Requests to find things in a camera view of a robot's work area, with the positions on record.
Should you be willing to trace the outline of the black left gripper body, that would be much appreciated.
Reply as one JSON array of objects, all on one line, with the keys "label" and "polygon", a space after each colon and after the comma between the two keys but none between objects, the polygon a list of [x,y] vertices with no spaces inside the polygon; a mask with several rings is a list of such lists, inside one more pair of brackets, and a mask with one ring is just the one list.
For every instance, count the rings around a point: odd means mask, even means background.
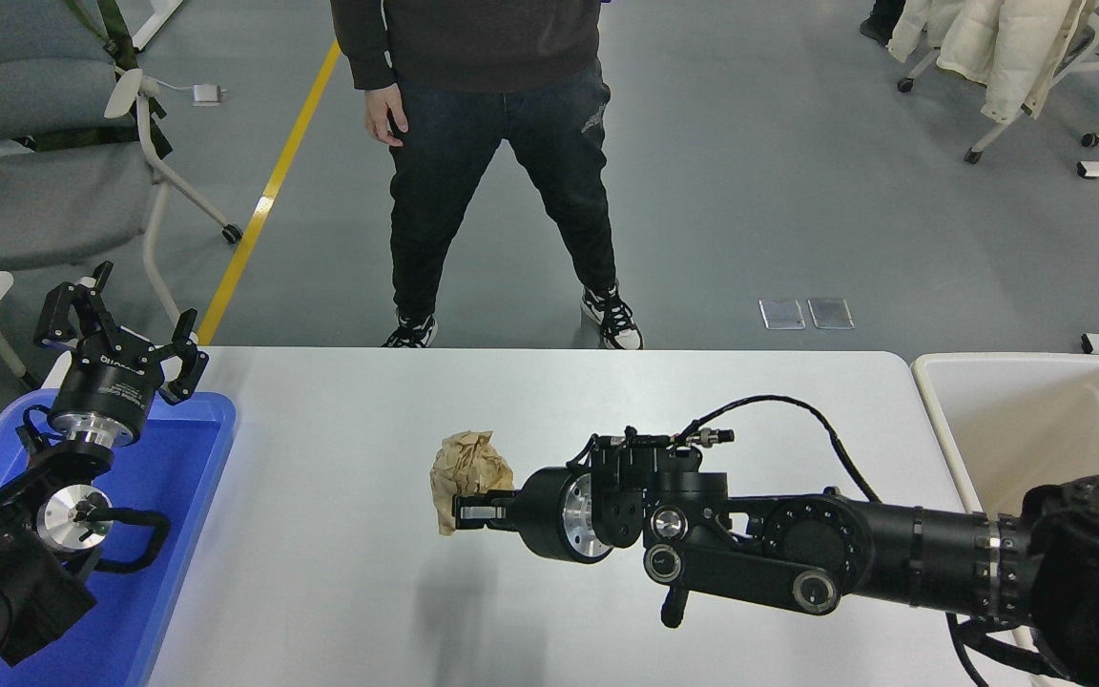
[{"label": "black left gripper body", "polygon": [[164,370],[147,339],[130,330],[114,337],[95,332],[73,353],[48,425],[69,437],[97,425],[114,441],[138,441],[162,383]]}]

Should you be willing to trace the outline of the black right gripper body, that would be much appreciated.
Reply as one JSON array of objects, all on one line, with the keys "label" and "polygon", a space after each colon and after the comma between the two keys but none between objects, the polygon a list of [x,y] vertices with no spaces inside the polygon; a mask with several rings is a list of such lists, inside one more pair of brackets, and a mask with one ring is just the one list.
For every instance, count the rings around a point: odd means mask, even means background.
[{"label": "black right gripper body", "polygon": [[514,525],[525,547],[535,555],[575,559],[566,534],[566,495],[574,483],[567,467],[545,467],[534,472],[514,499]]}]

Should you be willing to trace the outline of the person's right hand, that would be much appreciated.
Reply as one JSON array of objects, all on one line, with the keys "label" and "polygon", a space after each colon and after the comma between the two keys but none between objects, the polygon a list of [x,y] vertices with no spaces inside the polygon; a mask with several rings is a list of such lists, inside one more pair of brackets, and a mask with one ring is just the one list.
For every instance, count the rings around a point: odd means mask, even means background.
[{"label": "person's right hand", "polygon": [[398,84],[363,91],[363,126],[375,140],[391,148],[403,147],[408,118]]}]

